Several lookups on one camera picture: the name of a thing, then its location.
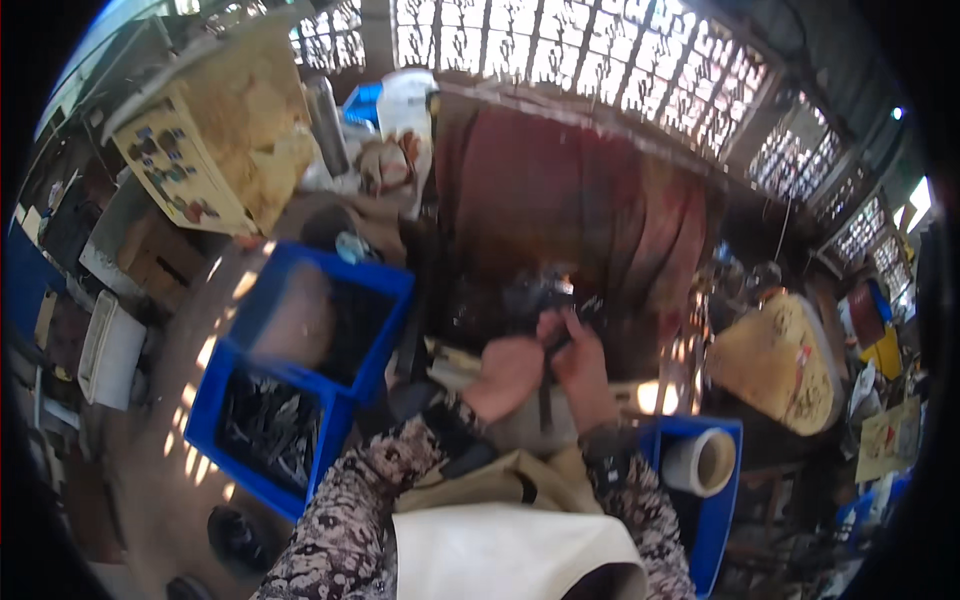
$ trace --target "white container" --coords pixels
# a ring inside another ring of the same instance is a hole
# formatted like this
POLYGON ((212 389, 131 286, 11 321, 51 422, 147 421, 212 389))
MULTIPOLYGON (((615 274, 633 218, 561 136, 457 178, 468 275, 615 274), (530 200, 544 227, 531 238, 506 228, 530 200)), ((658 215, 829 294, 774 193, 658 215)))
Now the white container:
POLYGON ((733 437, 713 427, 670 447, 663 456, 660 477, 674 490, 707 498, 724 489, 735 464, 733 437))
POLYGON ((437 89, 433 73, 425 69, 401 69, 383 78, 383 91, 376 100, 380 135, 413 130, 425 140, 431 139, 430 113, 426 95, 437 89))
POLYGON ((77 369, 78 383, 87 402, 127 410, 133 374, 146 337, 147 327, 120 308, 113 294, 100 293, 77 369))

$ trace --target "forearm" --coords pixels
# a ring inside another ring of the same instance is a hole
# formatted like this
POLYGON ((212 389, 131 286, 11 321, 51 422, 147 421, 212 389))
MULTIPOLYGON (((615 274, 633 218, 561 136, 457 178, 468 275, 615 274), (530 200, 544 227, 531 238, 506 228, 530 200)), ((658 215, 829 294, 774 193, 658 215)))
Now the forearm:
MULTIPOLYGON (((442 403, 452 419, 470 419, 457 398, 442 403)), ((445 459, 422 415, 348 451, 327 471, 254 597, 339 598, 365 585, 380 568, 383 526, 397 497, 445 459)))
POLYGON ((636 449, 635 439, 613 426, 597 428, 581 438, 594 494, 604 512, 619 518, 634 539, 647 569, 650 597, 692 598, 694 587, 680 543, 677 513, 657 474, 636 449), (616 474, 596 460, 597 448, 616 448, 601 452, 618 457, 616 474))

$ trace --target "metal scrap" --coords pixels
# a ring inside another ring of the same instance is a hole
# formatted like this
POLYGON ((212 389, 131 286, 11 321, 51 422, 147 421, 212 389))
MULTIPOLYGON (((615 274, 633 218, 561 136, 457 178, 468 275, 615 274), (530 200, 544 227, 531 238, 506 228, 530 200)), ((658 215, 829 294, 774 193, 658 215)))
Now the metal scrap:
POLYGON ((306 494, 322 422, 318 398, 238 368, 225 390, 218 443, 282 488, 306 494))

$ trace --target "beige apron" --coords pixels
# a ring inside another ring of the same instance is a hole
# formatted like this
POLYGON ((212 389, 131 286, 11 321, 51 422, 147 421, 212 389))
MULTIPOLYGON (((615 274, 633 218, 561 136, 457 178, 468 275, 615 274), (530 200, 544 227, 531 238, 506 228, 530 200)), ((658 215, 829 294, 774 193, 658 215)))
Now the beige apron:
POLYGON ((549 463, 518 450, 455 480, 431 473, 393 520, 397 600, 560 600, 605 564, 622 565, 614 598, 646 598, 634 541, 603 514, 576 446, 549 463))

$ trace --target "white apron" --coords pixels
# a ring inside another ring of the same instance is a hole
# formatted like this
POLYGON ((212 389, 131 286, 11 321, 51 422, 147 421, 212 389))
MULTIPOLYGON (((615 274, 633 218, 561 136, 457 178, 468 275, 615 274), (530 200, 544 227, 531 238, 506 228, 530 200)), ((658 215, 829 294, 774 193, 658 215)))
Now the white apron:
POLYGON ((580 494, 570 493, 568 485, 558 487, 570 482, 548 467, 514 453, 465 481, 441 484, 488 501, 464 504, 460 494, 433 487, 429 499, 443 506, 417 498, 401 508, 410 512, 395 513, 396 600, 561 600, 605 564, 622 565, 613 598, 644 600, 646 572, 627 528, 612 516, 586 514, 594 512, 589 504, 575 498, 580 494), (494 491, 507 490, 504 470, 522 472, 534 482, 533 506, 510 501, 510 493, 503 498, 507 502, 489 501, 499 495, 494 491), (487 493, 478 493, 481 488, 487 493))

